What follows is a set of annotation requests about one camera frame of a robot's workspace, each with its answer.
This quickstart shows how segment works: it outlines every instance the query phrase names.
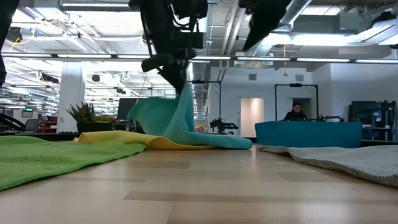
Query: white column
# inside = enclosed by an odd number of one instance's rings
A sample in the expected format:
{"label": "white column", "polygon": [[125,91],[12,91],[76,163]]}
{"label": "white column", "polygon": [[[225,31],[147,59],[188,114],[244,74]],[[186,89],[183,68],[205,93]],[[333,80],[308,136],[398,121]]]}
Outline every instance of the white column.
{"label": "white column", "polygon": [[70,105],[81,105],[85,99],[85,76],[81,62],[63,62],[57,133],[77,132],[76,121],[66,111]]}

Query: ceiling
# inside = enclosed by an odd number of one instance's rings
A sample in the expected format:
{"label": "ceiling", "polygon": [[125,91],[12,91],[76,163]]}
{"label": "ceiling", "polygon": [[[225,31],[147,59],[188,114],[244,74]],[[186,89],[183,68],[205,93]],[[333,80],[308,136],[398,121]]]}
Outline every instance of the ceiling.
{"label": "ceiling", "polygon": [[[104,2],[104,1],[61,1],[61,4],[66,2]],[[108,0],[106,3],[126,3],[127,1]],[[228,22],[232,18],[233,25],[230,30],[228,43],[233,43],[231,46],[230,55],[235,55],[237,52],[242,52],[244,42],[249,34],[249,19],[246,16],[241,20],[240,26],[237,25],[237,18],[239,9],[235,16],[232,14],[232,8],[235,1],[220,0],[209,1],[218,2],[217,4],[210,4],[208,17],[202,21],[203,29],[206,32],[207,40],[205,49],[198,50],[199,54],[220,55],[225,54],[222,51],[223,42],[228,30]],[[350,12],[355,14],[358,22],[362,26],[369,25],[369,19],[372,19],[372,14],[359,16],[360,12],[369,12],[374,9],[383,8],[395,4],[397,1],[339,1],[339,0],[313,0],[311,5],[307,7],[301,16],[295,22],[295,28],[289,35],[297,35],[300,29],[303,29],[301,24],[307,25],[308,29],[314,29],[316,32],[317,26],[323,24],[315,24],[312,16],[317,18],[325,18],[323,22],[330,22],[337,18],[342,13]],[[61,11],[56,10],[55,6],[34,7],[27,9],[20,7],[13,17],[12,26],[21,27],[23,35],[22,42],[25,44],[13,45],[13,43],[6,42],[2,48],[2,52],[19,52],[19,53],[85,53],[85,54],[148,54],[147,46],[143,43],[142,24],[140,14],[138,12],[128,11],[86,11],[84,7],[76,8],[75,11]],[[232,36],[234,27],[237,27],[236,37]],[[36,30],[37,33],[32,34],[31,30]],[[326,32],[319,27],[319,32]],[[388,52],[387,46],[367,46],[367,47],[348,47],[349,50],[344,50],[347,47],[321,47],[310,45],[285,45],[272,47],[268,53],[274,57],[363,57],[363,58],[383,58]],[[60,82],[62,73],[61,61],[41,61],[41,60],[21,60],[18,58],[5,58],[8,76],[6,83],[13,85],[30,85],[32,87],[25,87],[23,91],[12,91],[2,89],[4,98],[25,98],[16,104],[26,104],[26,101],[40,101],[45,105],[46,102],[55,104],[50,110],[45,110],[44,113],[50,113],[57,109],[57,99],[59,97],[59,86],[43,82],[38,77],[38,71],[45,73]],[[98,105],[99,113],[113,114],[117,112],[118,98],[120,97],[175,97],[175,92],[170,84],[167,83],[156,71],[143,73],[140,62],[83,62],[85,73],[87,75],[86,85],[92,87],[86,90],[86,100],[95,100]],[[210,68],[218,67],[218,63],[202,64],[193,66],[194,79],[210,79]],[[284,67],[284,62],[274,62],[268,67],[278,69]],[[288,63],[287,67],[307,68],[313,67],[312,63]],[[101,81],[94,82],[92,75],[100,75]],[[98,89],[96,86],[119,86],[130,87],[136,89],[126,89],[126,94],[122,95],[116,93],[112,89]],[[206,94],[208,85],[194,85],[192,90],[195,99],[195,116],[203,118],[206,116]],[[15,104],[10,101],[0,101],[2,105],[11,106]]]}

